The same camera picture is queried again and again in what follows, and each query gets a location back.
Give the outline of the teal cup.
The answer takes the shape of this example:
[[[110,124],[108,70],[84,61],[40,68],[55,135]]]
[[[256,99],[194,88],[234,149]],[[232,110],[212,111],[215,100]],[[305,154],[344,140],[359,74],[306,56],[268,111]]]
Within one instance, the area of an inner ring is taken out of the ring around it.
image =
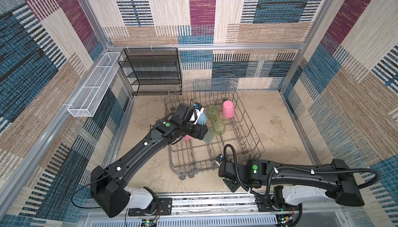
[[[203,141],[205,143],[211,143],[215,137],[215,134],[211,128],[208,129],[207,133],[205,134]]]

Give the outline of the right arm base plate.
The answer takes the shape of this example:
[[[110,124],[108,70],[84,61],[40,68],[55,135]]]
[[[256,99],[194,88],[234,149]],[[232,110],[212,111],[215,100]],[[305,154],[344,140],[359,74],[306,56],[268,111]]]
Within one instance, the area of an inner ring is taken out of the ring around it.
[[[302,211],[299,205],[288,204],[282,196],[269,195],[266,199],[256,198],[255,203],[259,212]]]

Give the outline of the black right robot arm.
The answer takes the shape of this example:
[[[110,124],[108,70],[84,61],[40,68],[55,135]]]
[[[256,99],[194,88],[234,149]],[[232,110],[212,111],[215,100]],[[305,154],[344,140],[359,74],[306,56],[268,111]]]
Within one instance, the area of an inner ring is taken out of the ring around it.
[[[303,203],[334,200],[343,206],[361,207],[365,202],[354,174],[364,168],[349,168],[345,161],[333,159],[330,164],[306,166],[280,164],[250,159],[238,164],[219,156],[218,176],[231,192],[243,188],[255,196],[259,211],[298,209]]]

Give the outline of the pink plastic cup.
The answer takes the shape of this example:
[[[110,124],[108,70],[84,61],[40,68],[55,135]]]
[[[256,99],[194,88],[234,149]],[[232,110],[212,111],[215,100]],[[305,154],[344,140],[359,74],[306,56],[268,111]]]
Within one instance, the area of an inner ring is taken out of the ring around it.
[[[235,115],[234,104],[230,100],[226,100],[222,106],[222,115],[226,119],[231,119]]]

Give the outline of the green translucent cup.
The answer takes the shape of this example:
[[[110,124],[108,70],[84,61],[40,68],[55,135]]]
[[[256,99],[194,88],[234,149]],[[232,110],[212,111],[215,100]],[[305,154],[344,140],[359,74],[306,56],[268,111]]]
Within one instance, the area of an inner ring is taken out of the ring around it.
[[[219,118],[220,118],[220,112],[219,112],[218,107],[215,106],[215,105],[209,106],[209,107],[208,107],[208,110],[207,110],[207,116],[208,116],[208,119],[209,119],[211,122],[215,122],[215,121],[219,120]]]

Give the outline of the light blue mug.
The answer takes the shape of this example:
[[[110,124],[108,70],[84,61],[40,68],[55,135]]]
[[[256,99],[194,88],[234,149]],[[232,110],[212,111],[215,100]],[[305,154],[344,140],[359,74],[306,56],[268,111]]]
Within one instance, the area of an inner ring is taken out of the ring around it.
[[[202,113],[202,114],[199,116],[199,118],[198,118],[197,124],[204,125],[204,124],[206,124],[206,123],[207,123],[207,116],[206,116],[205,113]]]

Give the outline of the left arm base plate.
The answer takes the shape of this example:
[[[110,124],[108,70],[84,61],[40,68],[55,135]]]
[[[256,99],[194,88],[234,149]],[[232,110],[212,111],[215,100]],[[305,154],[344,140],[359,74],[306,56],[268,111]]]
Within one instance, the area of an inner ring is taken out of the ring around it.
[[[146,209],[131,208],[127,215],[129,217],[140,217],[155,215],[169,216],[172,213],[173,199],[172,198],[158,198],[154,200]]]

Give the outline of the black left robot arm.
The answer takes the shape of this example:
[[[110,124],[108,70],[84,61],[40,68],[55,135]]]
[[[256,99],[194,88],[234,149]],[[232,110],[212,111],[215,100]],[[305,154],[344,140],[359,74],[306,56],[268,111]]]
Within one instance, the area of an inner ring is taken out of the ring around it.
[[[130,188],[128,184],[138,170],[157,152],[188,135],[202,140],[208,132],[199,123],[204,113],[200,103],[181,103],[174,112],[159,119],[148,134],[128,153],[108,165],[91,172],[90,195],[108,217],[125,209],[140,209],[154,214],[159,208],[158,196],[149,188]]]

